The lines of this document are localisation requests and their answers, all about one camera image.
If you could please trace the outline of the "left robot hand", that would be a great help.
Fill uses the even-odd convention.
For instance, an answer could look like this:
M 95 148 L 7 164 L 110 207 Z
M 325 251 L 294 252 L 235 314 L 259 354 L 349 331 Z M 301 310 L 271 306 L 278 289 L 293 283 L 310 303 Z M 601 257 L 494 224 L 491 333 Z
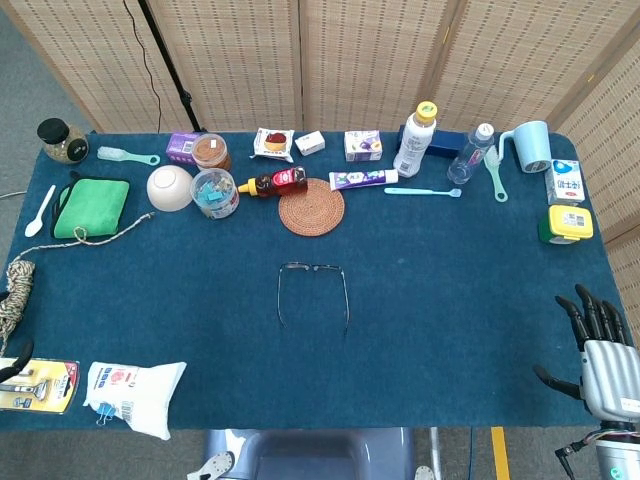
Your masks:
M 34 342 L 29 340 L 25 343 L 20 355 L 9 366 L 0 369 L 0 382 L 3 383 L 17 376 L 32 358 Z

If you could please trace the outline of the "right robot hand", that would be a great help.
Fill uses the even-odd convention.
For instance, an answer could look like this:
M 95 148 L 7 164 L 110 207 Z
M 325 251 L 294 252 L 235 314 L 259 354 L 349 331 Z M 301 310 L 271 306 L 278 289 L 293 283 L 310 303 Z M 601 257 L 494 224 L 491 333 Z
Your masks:
M 639 424 L 639 352 L 625 329 L 619 311 L 581 285 L 575 286 L 582 306 L 557 296 L 566 312 L 581 360 L 578 384 L 533 367 L 547 387 L 583 403 L 606 428 L 631 429 Z

